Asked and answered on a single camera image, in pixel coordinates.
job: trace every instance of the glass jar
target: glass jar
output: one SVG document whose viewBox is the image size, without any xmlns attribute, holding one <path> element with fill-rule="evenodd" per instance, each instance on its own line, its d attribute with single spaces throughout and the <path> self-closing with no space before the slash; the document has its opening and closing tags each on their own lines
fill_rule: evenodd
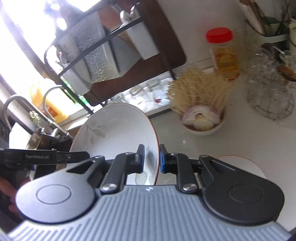
<svg viewBox="0 0 296 241">
<path fill-rule="evenodd" d="M 137 106 L 143 112 L 149 111 L 154 107 L 153 102 L 140 85 L 131 88 L 129 92 L 132 96 L 130 104 Z"/>
<path fill-rule="evenodd" d="M 123 102 L 123 103 L 128 103 L 128 101 L 126 100 L 126 98 L 124 97 L 123 93 L 118 93 L 115 96 L 113 96 L 111 98 L 112 103 L 119 103 L 119 102 Z"/>
<path fill-rule="evenodd" d="M 239 76 L 239 60 L 235 54 L 232 31 L 228 28 L 213 28 L 206 33 L 214 67 L 223 77 L 235 80 Z"/>
<path fill-rule="evenodd" d="M 150 93 L 153 96 L 153 100 L 156 105 L 164 106 L 168 104 L 170 101 L 167 99 L 165 91 L 161 86 L 161 83 L 158 79 L 151 79 L 147 81 L 147 87 Z"/>
</svg>

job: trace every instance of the bowl rim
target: bowl rim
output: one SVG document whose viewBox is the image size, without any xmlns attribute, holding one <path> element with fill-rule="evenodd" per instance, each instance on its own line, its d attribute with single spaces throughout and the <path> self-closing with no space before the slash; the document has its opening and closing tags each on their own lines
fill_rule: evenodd
<svg viewBox="0 0 296 241">
<path fill-rule="evenodd" d="M 207 130 L 207 131 L 215 130 L 216 128 L 218 128 L 220 125 L 222 125 L 222 124 L 224 123 L 224 121 L 225 121 L 225 116 L 226 116 L 226 111 L 227 111 L 227 108 L 225 107 L 224 110 L 223 110 L 223 112 L 222 112 L 222 114 L 221 114 L 221 116 L 222 116 L 222 121 L 221 121 L 218 125 L 214 126 L 212 129 L 209 129 L 209 130 Z M 198 131 L 198 130 L 195 130 L 194 128 L 192 128 L 192 127 L 189 126 L 189 125 L 184 125 L 182 122 L 181 122 L 181 124 L 182 124 L 184 127 L 186 127 L 188 130 L 190 130 L 190 131 L 194 131 L 194 132 L 207 132 L 207 131 Z"/>
<path fill-rule="evenodd" d="M 155 175 L 155 180 L 154 180 L 154 184 L 152 186 L 155 186 L 156 185 L 156 182 L 157 182 L 157 179 L 158 179 L 158 175 L 159 175 L 159 169 L 160 169 L 160 146 L 159 146 L 159 140 L 158 140 L 158 137 L 157 137 L 157 133 L 156 133 L 156 130 L 151 122 L 151 120 L 148 118 L 148 116 L 138 107 L 136 106 L 133 106 L 129 103 L 123 103 L 123 102 L 119 102 L 119 103 L 112 103 L 110 105 L 106 105 L 104 106 L 103 108 L 99 109 L 97 112 L 95 112 L 94 114 L 92 114 L 88 119 L 87 121 L 81 125 L 79 131 L 77 132 L 75 138 L 73 139 L 73 142 L 71 144 L 71 147 L 70 147 L 70 151 L 73 151 L 73 148 L 74 148 L 74 145 L 75 145 L 75 142 L 77 142 L 77 136 L 79 136 L 79 134 L 81 132 L 83 132 L 83 126 L 87 126 L 87 122 L 90 122 L 89 120 L 92 120 L 93 118 L 95 118 L 95 116 L 101 114 L 103 111 L 106 111 L 106 109 L 108 108 L 114 108 L 114 106 L 120 106 L 120 105 L 127 105 L 127 106 L 130 106 L 132 107 L 133 109 L 135 109 L 136 111 L 139 111 L 141 113 L 141 115 L 146 119 L 147 123 L 150 125 L 150 127 L 152 127 L 152 130 L 153 130 L 153 135 L 154 135 L 154 138 L 156 140 L 156 143 L 157 143 L 157 153 L 158 155 L 156 156 L 156 159 L 157 159 L 157 169 L 156 169 L 156 175 Z"/>
</svg>

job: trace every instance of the kitchen faucet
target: kitchen faucet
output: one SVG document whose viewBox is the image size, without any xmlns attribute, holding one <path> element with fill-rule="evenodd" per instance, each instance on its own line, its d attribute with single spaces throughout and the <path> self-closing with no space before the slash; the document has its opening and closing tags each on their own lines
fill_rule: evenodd
<svg viewBox="0 0 296 241">
<path fill-rule="evenodd" d="M 35 111 L 38 116 L 43 119 L 48 125 L 49 127 L 51 127 L 53 129 L 51 134 L 45 134 L 45 132 L 43 132 L 44 135 L 50 137 L 50 138 L 54 138 L 57 139 L 59 137 L 59 135 L 61 135 L 63 138 L 65 139 L 71 139 L 72 137 L 70 136 L 70 134 L 65 131 L 62 127 L 60 127 L 55 121 L 50 120 L 49 118 L 47 118 L 36 106 L 34 106 L 30 101 L 28 101 L 25 97 L 21 96 L 21 95 L 17 95 L 14 94 L 12 96 L 10 96 L 7 101 L 4 104 L 3 107 L 3 117 L 4 120 L 7 124 L 7 126 L 9 127 L 10 130 L 12 130 L 12 127 L 8 121 L 8 116 L 7 116 L 7 108 L 8 105 L 14 101 L 14 100 L 21 100 L 23 101 L 32 111 Z"/>
</svg>

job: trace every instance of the person's hand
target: person's hand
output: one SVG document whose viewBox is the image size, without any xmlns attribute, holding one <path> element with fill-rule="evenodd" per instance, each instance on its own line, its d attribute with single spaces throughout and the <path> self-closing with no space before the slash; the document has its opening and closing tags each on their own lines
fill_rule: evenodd
<svg viewBox="0 0 296 241">
<path fill-rule="evenodd" d="M 20 187 L 29 181 L 30 179 L 26 178 L 21 182 Z M 15 195 L 17 193 L 17 190 L 3 177 L 0 177 L 0 191 L 10 197 L 11 204 L 8 206 L 9 211 L 20 217 L 20 213 L 18 212 L 18 209 L 15 205 Z"/>
</svg>

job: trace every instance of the small bowl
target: small bowl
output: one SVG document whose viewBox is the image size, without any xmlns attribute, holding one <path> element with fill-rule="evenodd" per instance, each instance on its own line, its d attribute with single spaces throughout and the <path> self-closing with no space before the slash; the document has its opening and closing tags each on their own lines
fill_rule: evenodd
<svg viewBox="0 0 296 241">
<path fill-rule="evenodd" d="M 211 135 L 213 134 L 214 132 L 216 132 L 217 130 L 219 130 L 221 128 L 221 126 L 224 124 L 225 122 L 225 116 L 226 116 L 226 109 L 223 111 L 222 113 L 222 120 L 221 122 L 214 126 L 214 128 L 208 130 L 208 131 L 197 131 L 194 129 L 194 127 L 192 126 L 187 126 L 187 125 L 184 125 L 182 124 L 188 131 L 190 131 L 191 133 L 193 133 L 194 135 L 197 135 L 197 136 L 208 136 L 208 135 Z"/>
</svg>

